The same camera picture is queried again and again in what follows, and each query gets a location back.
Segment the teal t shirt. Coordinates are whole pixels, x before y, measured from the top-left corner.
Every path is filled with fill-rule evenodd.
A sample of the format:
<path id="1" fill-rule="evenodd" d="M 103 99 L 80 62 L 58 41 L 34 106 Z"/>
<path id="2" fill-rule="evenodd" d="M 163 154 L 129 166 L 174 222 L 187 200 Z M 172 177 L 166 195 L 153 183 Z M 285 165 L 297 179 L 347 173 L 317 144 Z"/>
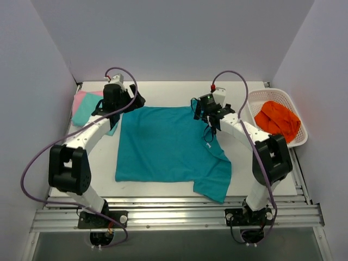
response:
<path id="1" fill-rule="evenodd" d="M 117 182 L 192 182 L 193 192 L 223 203 L 232 163 L 190 107 L 143 107 L 123 114 Z"/>

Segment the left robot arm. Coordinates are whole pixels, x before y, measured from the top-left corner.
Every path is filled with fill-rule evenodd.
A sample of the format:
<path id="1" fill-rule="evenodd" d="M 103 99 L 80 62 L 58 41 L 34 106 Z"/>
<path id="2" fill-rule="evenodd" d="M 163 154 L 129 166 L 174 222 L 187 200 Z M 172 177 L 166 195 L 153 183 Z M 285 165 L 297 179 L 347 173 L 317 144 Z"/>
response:
<path id="1" fill-rule="evenodd" d="M 129 88 L 121 82 L 104 86 L 103 98 L 97 102 L 81 132 L 62 145 L 49 151 L 48 183 L 64 192 L 91 213 L 90 222 L 97 228 L 105 227 L 110 220 L 108 204 L 91 185 L 92 174 L 89 153 L 118 123 L 121 114 L 143 107 L 145 99 L 137 84 Z"/>

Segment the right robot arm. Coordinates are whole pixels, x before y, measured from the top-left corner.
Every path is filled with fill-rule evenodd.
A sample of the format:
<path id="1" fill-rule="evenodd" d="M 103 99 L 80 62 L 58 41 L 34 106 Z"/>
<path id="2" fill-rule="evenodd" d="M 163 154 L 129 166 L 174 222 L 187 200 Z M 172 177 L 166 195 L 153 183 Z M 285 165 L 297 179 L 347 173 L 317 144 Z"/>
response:
<path id="1" fill-rule="evenodd" d="M 273 192 L 288 173 L 293 170 L 285 137 L 270 134 L 243 121 L 230 105 L 222 106 L 213 94 L 196 99 L 194 119 L 202 120 L 212 135 L 225 132 L 252 151 L 252 174 L 254 182 L 245 199 L 241 217 L 247 224 L 261 218 L 261 210 L 274 203 Z"/>

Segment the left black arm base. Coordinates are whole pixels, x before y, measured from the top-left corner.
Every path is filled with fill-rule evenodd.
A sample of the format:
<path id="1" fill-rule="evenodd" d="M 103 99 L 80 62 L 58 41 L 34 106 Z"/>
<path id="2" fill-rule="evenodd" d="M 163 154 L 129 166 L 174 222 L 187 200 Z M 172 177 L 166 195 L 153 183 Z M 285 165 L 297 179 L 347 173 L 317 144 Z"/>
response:
<path id="1" fill-rule="evenodd" d="M 128 212 L 124 210 L 110 211 L 108 216 L 122 225 L 124 228 L 127 227 Z M 80 212 L 77 227 L 79 229 L 101 229 L 101 228 L 121 228 L 119 225 L 110 225 L 111 221 L 85 211 Z"/>

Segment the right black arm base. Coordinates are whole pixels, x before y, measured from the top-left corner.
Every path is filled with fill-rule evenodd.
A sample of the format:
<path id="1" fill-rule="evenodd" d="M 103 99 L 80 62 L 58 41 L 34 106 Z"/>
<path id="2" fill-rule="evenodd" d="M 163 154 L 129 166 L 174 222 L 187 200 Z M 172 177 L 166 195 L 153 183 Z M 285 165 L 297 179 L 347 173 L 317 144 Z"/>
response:
<path id="1" fill-rule="evenodd" d="M 270 208 L 253 212 L 245 208 L 227 208 L 224 210 L 227 226 L 270 226 L 274 216 Z"/>

